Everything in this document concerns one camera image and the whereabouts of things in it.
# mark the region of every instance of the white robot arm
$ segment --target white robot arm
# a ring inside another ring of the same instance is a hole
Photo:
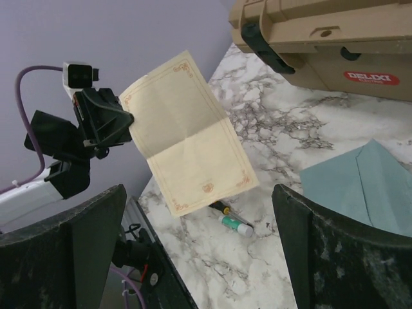
[[[24,185],[14,182],[14,189],[0,194],[0,230],[29,212],[86,190],[90,183],[90,160],[103,159],[110,147],[131,140],[128,128],[134,121],[132,114],[123,111],[109,88],[97,91],[93,87],[93,82],[98,81],[98,69],[65,62],[62,72],[63,87],[73,103],[79,126],[42,111],[35,112],[30,126],[40,155],[57,161],[32,181]],[[29,135],[24,146],[35,150]]]

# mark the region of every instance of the white marble surface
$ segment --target white marble surface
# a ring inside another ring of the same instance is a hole
[[[211,81],[261,186],[228,199],[255,224],[245,238],[206,207],[174,219],[152,179],[139,202],[200,309],[296,308],[272,207],[275,184],[301,192],[299,171],[378,140],[412,171],[412,105],[289,85],[230,47]]]

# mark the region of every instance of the paper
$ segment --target paper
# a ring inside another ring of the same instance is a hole
[[[412,237],[412,175],[375,140],[300,175],[304,195],[319,205]]]
[[[130,132],[173,216],[257,186],[222,106],[185,51],[120,96]]]

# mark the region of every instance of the decorative paper sheet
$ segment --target decorative paper sheet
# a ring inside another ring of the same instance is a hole
[[[173,216],[259,184],[226,112],[185,51],[120,96]]]

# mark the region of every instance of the gray wall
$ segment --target gray wall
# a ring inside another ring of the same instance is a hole
[[[35,64],[61,66],[64,61],[86,61],[100,68],[98,88],[109,87],[120,94],[137,78],[188,49],[209,79],[231,42],[227,17],[233,2],[2,0],[0,186],[22,180],[38,169],[35,153],[23,147],[26,132],[15,106],[13,83],[21,69]],[[29,73],[22,90],[29,119],[40,109],[76,124],[57,72]],[[150,176],[133,143],[114,148],[106,159],[92,162],[92,183],[86,192],[32,213],[6,230],[63,211],[118,183],[123,183],[129,194],[138,196]]]

